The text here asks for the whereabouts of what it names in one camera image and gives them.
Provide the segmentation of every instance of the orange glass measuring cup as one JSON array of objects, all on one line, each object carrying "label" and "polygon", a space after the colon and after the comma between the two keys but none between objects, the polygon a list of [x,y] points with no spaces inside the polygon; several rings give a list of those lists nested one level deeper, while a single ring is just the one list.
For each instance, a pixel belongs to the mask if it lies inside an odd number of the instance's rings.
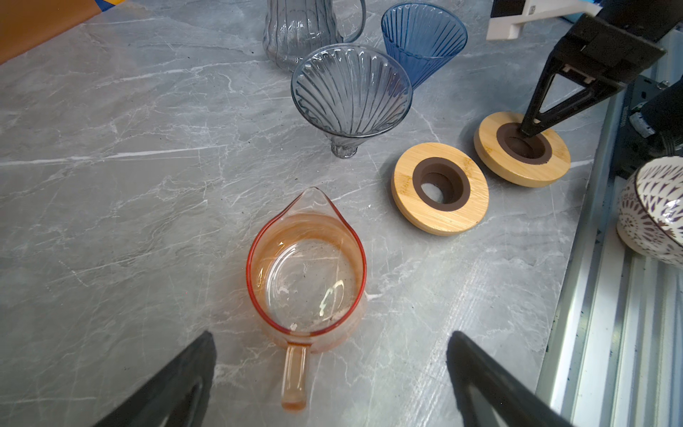
[{"label": "orange glass measuring cup", "polygon": [[306,407],[306,358],[344,342],[365,299],[365,252],[321,190],[310,187],[271,219],[251,245],[247,290],[266,335],[287,349],[282,407]]}]

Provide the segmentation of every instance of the marble countertop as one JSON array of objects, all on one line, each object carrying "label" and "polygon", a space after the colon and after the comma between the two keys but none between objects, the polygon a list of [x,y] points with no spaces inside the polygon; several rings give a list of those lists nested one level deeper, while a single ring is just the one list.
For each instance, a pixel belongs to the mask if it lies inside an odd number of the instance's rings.
[{"label": "marble countertop", "polygon": [[[361,44],[384,50],[392,3],[369,2]],[[89,426],[204,329],[218,349],[207,427],[458,425],[456,329],[534,389],[606,106],[555,126],[573,160],[559,182],[498,178],[473,133],[525,111],[570,24],[487,42],[490,2],[437,3],[469,43],[348,160],[267,60],[265,0],[128,0],[0,66],[0,425]],[[350,33],[359,6],[335,8]],[[429,141],[473,157],[490,187],[486,218],[459,236],[418,230],[391,198],[398,157]],[[311,356],[309,409],[286,415],[285,352],[254,321],[245,261],[309,186],[365,246],[368,308],[350,340]]]}]

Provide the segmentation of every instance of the tabletop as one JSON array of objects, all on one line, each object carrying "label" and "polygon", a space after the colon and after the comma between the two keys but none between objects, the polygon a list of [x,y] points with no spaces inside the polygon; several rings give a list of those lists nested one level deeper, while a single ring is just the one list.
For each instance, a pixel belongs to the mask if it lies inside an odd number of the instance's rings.
[{"label": "tabletop", "polygon": [[[384,51],[393,3],[369,1],[360,44]],[[473,133],[491,113],[525,112],[570,24],[487,42],[489,1],[437,3],[467,46],[398,127],[346,160],[266,58],[265,0],[128,0],[1,65],[0,424],[89,426],[205,329],[218,350],[207,427],[459,425],[445,365],[455,330],[535,389],[605,104],[554,127],[572,156],[561,180],[498,178]],[[359,5],[335,9],[350,33]],[[572,90],[558,83],[550,102]],[[484,172],[490,203],[472,230],[433,236],[396,208],[394,165],[423,142]],[[365,247],[368,305],[347,342],[311,356],[309,408],[289,415],[285,352],[255,321],[245,262],[310,186]]]}]

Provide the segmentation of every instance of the blue and yellow corner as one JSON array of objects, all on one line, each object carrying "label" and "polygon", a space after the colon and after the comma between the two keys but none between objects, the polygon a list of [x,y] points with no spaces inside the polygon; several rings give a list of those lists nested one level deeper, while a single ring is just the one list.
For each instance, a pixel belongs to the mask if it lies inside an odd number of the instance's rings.
[{"label": "blue and yellow corner", "polygon": [[0,64],[124,0],[0,0]]}]

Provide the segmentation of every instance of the white and brown bowl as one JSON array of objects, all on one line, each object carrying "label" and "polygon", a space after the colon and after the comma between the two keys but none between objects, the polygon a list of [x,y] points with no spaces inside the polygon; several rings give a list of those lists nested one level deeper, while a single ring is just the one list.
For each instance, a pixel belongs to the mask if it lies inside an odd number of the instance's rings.
[{"label": "white and brown bowl", "polygon": [[683,158],[660,157],[626,182],[619,203],[619,237],[631,249],[683,267]]}]

